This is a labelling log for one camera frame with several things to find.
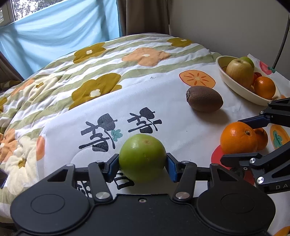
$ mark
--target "window frame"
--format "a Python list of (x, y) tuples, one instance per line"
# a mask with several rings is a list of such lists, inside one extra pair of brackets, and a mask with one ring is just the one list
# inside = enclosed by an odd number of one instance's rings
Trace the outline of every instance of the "window frame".
[(1, 8), (2, 8), (2, 14), (3, 14), (3, 21), (0, 23), (0, 27), (8, 25), (12, 23), (13, 21), (15, 21), (15, 16), (14, 16), (11, 0), (3, 4)]

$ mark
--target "white flower center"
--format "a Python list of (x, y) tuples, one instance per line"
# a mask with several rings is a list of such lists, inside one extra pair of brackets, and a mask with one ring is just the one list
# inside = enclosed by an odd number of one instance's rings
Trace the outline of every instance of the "white flower center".
[(96, 90), (93, 90), (91, 93), (90, 93), (90, 97), (97, 97), (97, 96), (100, 96), (101, 93), (100, 93), (100, 90), (99, 89), (96, 89)]

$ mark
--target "cord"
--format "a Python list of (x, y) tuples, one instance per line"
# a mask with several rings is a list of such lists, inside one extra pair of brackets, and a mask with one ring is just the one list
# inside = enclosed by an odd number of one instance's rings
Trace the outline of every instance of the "cord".
[(286, 26), (286, 31), (285, 31), (285, 34), (284, 34), (284, 38), (283, 38), (283, 41), (282, 41), (282, 44), (281, 44), (281, 47), (280, 47), (280, 50), (278, 52), (278, 55), (276, 57), (276, 60), (274, 62), (274, 65), (272, 66), (272, 69), (275, 69), (277, 63), (278, 63), (278, 60), (281, 56), (281, 53), (283, 51), (283, 48), (284, 48), (284, 45), (285, 45), (285, 42), (286, 42), (286, 39), (287, 39), (287, 35), (288, 35), (288, 32), (289, 32), (289, 28), (290, 28), (290, 14), (289, 14), (289, 17), (288, 17), (288, 22), (287, 22), (287, 26)]

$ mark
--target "brown curtain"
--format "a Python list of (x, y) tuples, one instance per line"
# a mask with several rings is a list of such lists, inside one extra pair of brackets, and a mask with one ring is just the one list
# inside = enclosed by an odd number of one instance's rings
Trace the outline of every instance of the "brown curtain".
[(0, 83), (9, 80), (24, 81), (23, 77), (15, 70), (2, 52), (0, 52)]
[(171, 0), (117, 0), (123, 36), (169, 34)]

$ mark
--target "lime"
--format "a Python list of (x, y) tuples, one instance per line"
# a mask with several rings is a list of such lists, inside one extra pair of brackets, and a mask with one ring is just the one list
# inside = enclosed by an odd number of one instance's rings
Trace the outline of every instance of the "lime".
[(157, 178), (165, 166), (166, 151), (162, 143), (146, 134), (136, 134), (126, 140), (119, 154), (123, 173), (135, 182)]
[(253, 67), (253, 69), (255, 68), (254, 62), (250, 58), (248, 58), (248, 57), (240, 57), (240, 59), (250, 63), (251, 66)]

